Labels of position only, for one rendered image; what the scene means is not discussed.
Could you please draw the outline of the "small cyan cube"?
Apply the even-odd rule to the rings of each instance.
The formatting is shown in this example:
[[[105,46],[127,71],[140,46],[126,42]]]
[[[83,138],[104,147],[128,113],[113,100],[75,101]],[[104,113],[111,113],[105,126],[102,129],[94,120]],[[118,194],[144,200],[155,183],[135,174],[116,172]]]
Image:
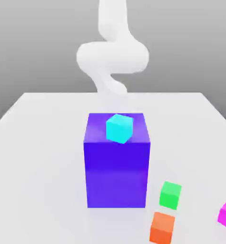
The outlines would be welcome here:
[[[106,138],[125,144],[133,135],[133,118],[114,114],[106,121]]]

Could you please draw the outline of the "small green cube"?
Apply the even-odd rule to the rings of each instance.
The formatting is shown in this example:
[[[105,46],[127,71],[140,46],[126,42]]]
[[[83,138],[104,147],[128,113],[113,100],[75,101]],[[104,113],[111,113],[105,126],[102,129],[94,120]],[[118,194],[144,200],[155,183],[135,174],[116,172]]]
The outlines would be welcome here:
[[[165,181],[160,192],[159,204],[172,210],[176,210],[181,189],[181,185]]]

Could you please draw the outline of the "small orange cube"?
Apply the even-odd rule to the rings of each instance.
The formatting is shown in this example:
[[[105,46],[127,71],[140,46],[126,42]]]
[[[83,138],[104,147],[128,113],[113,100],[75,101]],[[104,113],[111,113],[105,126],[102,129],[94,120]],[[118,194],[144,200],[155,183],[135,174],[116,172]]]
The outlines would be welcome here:
[[[175,217],[155,212],[152,220],[149,240],[156,244],[170,244]]]

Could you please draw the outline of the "large purple box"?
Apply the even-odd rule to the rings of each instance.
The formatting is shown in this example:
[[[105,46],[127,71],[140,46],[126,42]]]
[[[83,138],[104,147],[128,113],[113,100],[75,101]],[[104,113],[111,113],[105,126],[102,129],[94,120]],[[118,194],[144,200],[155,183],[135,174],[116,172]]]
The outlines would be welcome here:
[[[125,143],[106,138],[111,113],[90,113],[83,146],[89,208],[146,206],[150,138],[144,114],[129,113],[133,135]]]

